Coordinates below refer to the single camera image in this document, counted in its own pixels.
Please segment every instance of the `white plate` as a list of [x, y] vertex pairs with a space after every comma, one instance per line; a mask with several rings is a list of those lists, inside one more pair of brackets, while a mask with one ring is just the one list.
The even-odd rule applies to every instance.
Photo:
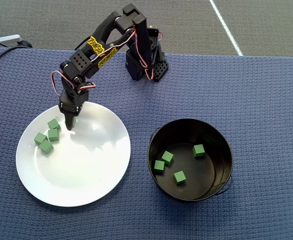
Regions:
[[[46, 154], [34, 142], [48, 135], [56, 119], [59, 141]], [[25, 129], [16, 150], [17, 173], [26, 189], [41, 201], [61, 207], [92, 203], [108, 194], [124, 176], [131, 153], [128, 131], [111, 110], [85, 102], [75, 127], [68, 131], [64, 115], [54, 106]]]

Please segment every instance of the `blue tablecloth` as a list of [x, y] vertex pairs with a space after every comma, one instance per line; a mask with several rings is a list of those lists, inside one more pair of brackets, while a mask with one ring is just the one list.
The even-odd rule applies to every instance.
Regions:
[[[116, 54], [91, 79], [89, 100], [125, 124], [128, 169], [102, 199], [63, 208], [24, 188], [15, 153], [27, 125], [58, 104], [50, 73], [71, 53], [15, 49], [0, 60], [0, 239], [293, 239], [293, 58], [167, 54], [169, 70], [155, 83], [131, 80]], [[179, 118], [206, 121], [230, 143], [226, 193], [179, 203], [156, 187], [150, 135]]]

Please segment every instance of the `white line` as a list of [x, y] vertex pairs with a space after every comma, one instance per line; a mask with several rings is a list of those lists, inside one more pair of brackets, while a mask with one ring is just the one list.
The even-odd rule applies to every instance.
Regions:
[[213, 0], [209, 0], [209, 1], [210, 1], [211, 5], [212, 5], [212, 7], [213, 7], [213, 9], [214, 9], [214, 11], [215, 11], [215, 13], [216, 13], [218, 19], [219, 19], [220, 22], [222, 23], [222, 26], [223, 26], [224, 30], [226, 31], [226, 34], [228, 35], [228, 37], [229, 37], [231, 43], [233, 44], [233, 47], [235, 48], [237, 54], [238, 54], [239, 56], [243, 56], [243, 54], [242, 54], [242, 52], [241, 52], [241, 50], [240, 50], [240, 48], [239, 48], [237, 42], [236, 42], [235, 39], [233, 38], [233, 36], [232, 36], [232, 34], [231, 34], [231, 32], [230, 32], [230, 30], [229, 30], [227, 24], [225, 23], [225, 21], [223, 20], [221, 14], [220, 14], [220, 12], [219, 12], [219, 10], [217, 9], [217, 6], [216, 6], [215, 3], [213, 2]]

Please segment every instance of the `black metal bucket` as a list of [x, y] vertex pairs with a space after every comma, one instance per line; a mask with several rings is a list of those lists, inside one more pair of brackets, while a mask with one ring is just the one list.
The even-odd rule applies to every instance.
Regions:
[[[227, 191], [233, 182], [233, 156], [227, 140], [210, 124], [196, 119], [171, 121], [154, 131], [147, 153], [148, 167], [159, 189], [179, 202], [195, 202]], [[203, 144], [204, 156], [195, 157], [193, 146]], [[154, 171], [165, 151], [173, 154], [163, 173]], [[186, 181], [176, 185], [173, 175], [183, 171]]]

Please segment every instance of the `yellow label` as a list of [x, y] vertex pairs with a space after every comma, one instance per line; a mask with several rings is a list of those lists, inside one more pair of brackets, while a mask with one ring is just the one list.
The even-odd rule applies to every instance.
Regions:
[[100, 69], [103, 64], [105, 64], [107, 61], [109, 61], [110, 58], [112, 58], [114, 56], [114, 54], [117, 53], [117, 49], [116, 48], [113, 48], [112, 51], [106, 55], [101, 61], [98, 62], [98, 68]]
[[105, 50], [103, 48], [103, 46], [100, 43], [98, 43], [97, 40], [93, 36], [90, 37], [90, 40], [87, 41], [87, 44], [89, 44], [93, 48], [93, 51], [95, 51], [96, 54], [98, 54], [98, 55], [100, 53], [103, 53], [103, 51]]

